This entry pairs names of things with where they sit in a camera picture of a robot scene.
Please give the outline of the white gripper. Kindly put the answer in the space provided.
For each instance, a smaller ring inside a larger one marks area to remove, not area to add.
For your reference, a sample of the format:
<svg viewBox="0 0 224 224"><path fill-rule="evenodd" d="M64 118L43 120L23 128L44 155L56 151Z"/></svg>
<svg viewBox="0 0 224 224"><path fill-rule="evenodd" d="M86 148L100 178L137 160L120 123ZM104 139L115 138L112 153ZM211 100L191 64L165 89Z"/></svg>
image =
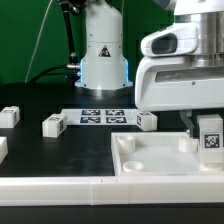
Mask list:
<svg viewBox="0 0 224 224"><path fill-rule="evenodd" d="M175 23L146 36L135 81L136 107L150 112L181 110L190 137L190 109L224 107L224 66L198 67L191 57L197 47L198 29L192 23Z"/></svg>

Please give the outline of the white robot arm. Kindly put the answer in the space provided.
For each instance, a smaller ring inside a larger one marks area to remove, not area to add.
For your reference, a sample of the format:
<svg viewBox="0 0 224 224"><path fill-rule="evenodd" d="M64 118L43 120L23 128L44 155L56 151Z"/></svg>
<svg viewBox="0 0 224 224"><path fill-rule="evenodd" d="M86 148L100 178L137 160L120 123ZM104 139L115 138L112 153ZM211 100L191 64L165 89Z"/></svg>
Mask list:
<svg viewBox="0 0 224 224"><path fill-rule="evenodd" d="M105 0L87 0L87 50L76 85L94 95L135 87L142 111L224 107L224 0L153 0L174 23L141 41L135 82L122 54L122 16Z"/></svg>

